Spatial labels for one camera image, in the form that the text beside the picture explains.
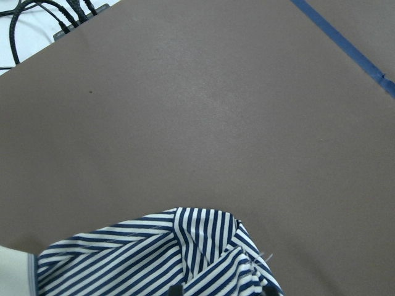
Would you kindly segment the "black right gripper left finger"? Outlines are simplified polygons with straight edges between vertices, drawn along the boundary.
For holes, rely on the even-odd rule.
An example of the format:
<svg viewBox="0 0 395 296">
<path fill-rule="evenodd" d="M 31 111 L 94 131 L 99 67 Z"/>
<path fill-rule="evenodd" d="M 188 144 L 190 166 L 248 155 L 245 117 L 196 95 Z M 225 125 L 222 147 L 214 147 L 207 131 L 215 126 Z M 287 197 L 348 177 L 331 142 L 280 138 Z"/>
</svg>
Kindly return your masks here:
<svg viewBox="0 0 395 296">
<path fill-rule="evenodd" d="M 169 287 L 168 296 L 183 296 L 183 286 L 173 285 Z"/>
</svg>

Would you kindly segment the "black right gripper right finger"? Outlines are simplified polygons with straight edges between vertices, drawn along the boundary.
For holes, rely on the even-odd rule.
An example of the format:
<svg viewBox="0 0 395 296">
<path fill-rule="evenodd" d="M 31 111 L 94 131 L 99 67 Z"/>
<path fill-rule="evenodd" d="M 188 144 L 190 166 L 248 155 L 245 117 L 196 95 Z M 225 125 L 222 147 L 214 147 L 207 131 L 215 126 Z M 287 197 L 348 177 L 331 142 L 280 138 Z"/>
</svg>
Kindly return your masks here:
<svg viewBox="0 0 395 296">
<path fill-rule="evenodd" d="M 278 296 L 278 291 L 275 287 L 264 286 L 264 296 Z"/>
</svg>

